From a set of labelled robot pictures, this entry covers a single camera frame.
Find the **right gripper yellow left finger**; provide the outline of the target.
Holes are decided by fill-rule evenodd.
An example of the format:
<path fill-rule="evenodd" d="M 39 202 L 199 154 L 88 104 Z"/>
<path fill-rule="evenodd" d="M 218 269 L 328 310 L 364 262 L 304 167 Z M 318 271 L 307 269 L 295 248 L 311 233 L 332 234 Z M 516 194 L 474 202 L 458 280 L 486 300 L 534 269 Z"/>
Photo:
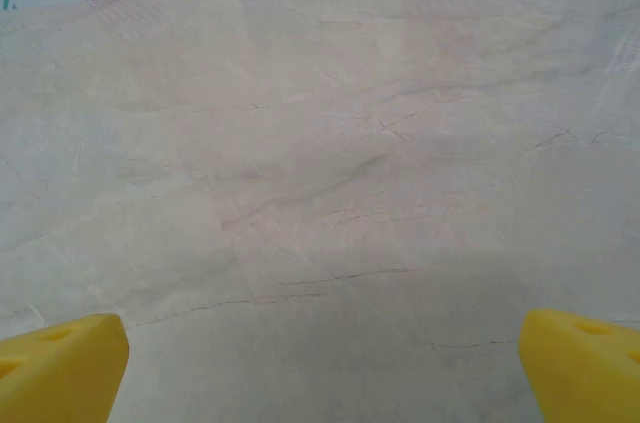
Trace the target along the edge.
<path fill-rule="evenodd" d="M 0 423 L 107 423 L 128 359 L 116 314 L 0 340 Z"/>

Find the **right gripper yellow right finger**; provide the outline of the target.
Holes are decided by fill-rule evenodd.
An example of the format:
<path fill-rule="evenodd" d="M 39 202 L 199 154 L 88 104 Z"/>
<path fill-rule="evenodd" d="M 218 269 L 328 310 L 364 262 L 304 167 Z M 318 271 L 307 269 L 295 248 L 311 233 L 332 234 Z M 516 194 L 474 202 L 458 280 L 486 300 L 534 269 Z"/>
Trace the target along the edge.
<path fill-rule="evenodd" d="M 639 330 L 535 309 L 518 352 L 545 423 L 640 423 Z"/>

